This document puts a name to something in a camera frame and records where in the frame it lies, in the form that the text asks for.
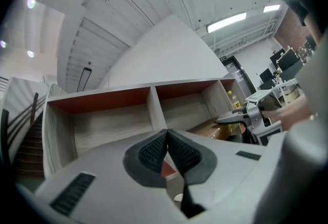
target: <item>wooden stairs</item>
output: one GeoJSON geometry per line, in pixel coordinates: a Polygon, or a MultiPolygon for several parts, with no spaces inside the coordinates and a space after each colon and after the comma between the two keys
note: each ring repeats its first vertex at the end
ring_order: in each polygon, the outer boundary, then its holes
{"type": "Polygon", "coordinates": [[[43,171],[42,149],[42,117],[35,120],[26,134],[13,163],[13,172],[16,179],[45,179],[43,171]]]}

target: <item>doorway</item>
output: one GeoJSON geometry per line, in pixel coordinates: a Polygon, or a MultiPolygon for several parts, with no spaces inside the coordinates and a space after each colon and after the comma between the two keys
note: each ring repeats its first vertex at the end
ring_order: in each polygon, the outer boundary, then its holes
{"type": "Polygon", "coordinates": [[[245,73],[242,66],[234,56],[223,60],[222,63],[227,69],[227,71],[231,73],[238,82],[242,92],[245,95],[245,98],[251,96],[256,92],[256,89],[253,86],[253,83],[251,82],[250,78],[245,73]]]}

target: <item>desk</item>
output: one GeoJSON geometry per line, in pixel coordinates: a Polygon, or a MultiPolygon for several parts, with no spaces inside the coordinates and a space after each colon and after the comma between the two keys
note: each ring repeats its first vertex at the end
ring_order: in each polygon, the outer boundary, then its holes
{"type": "Polygon", "coordinates": [[[276,96],[278,98],[280,98],[281,96],[283,97],[283,100],[285,102],[285,104],[287,105],[287,99],[286,99],[286,95],[284,93],[284,90],[282,90],[284,87],[289,87],[289,86],[292,86],[292,85],[297,85],[297,81],[295,78],[291,79],[291,80],[288,80],[287,82],[283,82],[283,83],[280,83],[278,85],[276,85],[275,87],[272,88],[273,92],[276,94],[276,96]]]}

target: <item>stair railing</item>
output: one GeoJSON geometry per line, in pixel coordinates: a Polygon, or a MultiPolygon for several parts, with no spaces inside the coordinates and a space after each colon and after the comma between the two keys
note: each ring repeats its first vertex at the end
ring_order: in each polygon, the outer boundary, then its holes
{"type": "Polygon", "coordinates": [[[0,91],[5,92],[8,84],[8,79],[0,76],[0,91]]]}
{"type": "Polygon", "coordinates": [[[8,123],[8,127],[7,127],[7,130],[8,130],[8,132],[7,132],[8,149],[10,148],[10,146],[13,143],[16,135],[19,133],[19,131],[22,129],[22,127],[25,125],[25,123],[28,120],[30,120],[30,126],[34,123],[35,112],[40,107],[43,106],[45,101],[46,101],[46,96],[45,95],[42,96],[40,99],[38,99],[38,93],[35,93],[33,102],[27,108],[25,108],[21,113],[19,113],[12,121],[10,121],[8,123]]]}
{"type": "Polygon", "coordinates": [[[0,159],[6,170],[11,169],[11,163],[8,153],[8,144],[7,144],[7,131],[8,131],[8,117],[9,112],[6,109],[2,110],[1,116],[1,126],[0,126],[0,159]]]}

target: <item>bottle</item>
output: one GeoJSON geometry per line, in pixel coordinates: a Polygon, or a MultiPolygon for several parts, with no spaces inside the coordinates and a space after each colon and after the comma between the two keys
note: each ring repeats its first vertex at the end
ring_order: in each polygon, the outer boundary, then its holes
{"type": "Polygon", "coordinates": [[[209,138],[226,140],[238,126],[239,124],[215,125],[212,128],[216,128],[216,131],[214,131],[209,138]]]}
{"type": "Polygon", "coordinates": [[[240,102],[238,101],[237,97],[233,95],[231,91],[228,91],[227,94],[230,98],[233,108],[234,109],[240,108],[240,102]]]}

